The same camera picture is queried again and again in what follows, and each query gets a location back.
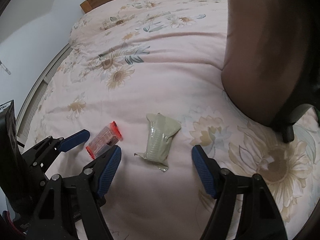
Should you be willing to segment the small orange-ended clear packet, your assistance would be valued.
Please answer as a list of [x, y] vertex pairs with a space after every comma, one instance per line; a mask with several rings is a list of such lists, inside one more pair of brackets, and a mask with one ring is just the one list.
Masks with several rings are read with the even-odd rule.
[[105, 150], [108, 150], [118, 141], [122, 141], [123, 137], [115, 121], [105, 126], [86, 146], [86, 150], [90, 157], [95, 160]]

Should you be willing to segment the white radiator cover panel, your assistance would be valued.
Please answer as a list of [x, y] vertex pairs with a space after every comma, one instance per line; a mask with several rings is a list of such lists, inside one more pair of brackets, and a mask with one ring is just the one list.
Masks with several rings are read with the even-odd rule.
[[32, 86], [18, 113], [16, 120], [16, 130], [19, 142], [25, 144], [30, 129], [30, 123], [37, 111], [41, 98], [43, 97], [56, 70], [71, 51], [72, 48], [70, 47], [70, 45], [66, 44], [62, 48], [62, 50], [59, 51], [59, 53], [52, 59], [52, 61], [48, 64], [48, 66], [44, 69], [44, 71]]

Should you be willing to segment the pale green pastry packet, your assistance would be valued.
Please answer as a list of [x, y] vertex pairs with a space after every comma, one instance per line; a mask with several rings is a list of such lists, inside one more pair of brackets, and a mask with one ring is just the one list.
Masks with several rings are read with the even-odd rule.
[[148, 113], [146, 119], [149, 122], [146, 150], [134, 155], [155, 164], [162, 172], [167, 172], [169, 169], [167, 158], [172, 139], [181, 129], [181, 124], [161, 113]]

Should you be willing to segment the brown black electric kettle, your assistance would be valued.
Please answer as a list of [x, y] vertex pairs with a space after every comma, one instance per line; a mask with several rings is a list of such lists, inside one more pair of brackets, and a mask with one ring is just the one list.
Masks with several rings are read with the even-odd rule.
[[221, 78], [250, 119], [294, 139], [294, 124], [319, 107], [319, 0], [228, 0]]

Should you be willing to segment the floral pink bed quilt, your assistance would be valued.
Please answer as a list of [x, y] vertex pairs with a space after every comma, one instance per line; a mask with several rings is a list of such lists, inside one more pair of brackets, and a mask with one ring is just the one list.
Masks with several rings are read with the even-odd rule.
[[[31, 121], [26, 148], [44, 138], [119, 126], [122, 158], [102, 213], [114, 239], [199, 239], [215, 200], [191, 159], [201, 145], [237, 175], [259, 173], [289, 239], [319, 200], [319, 126], [310, 109], [284, 144], [242, 115], [223, 90], [227, 0], [115, 0], [72, 27], [68, 57], [52, 77]], [[146, 150], [148, 113], [177, 120], [169, 169]]]

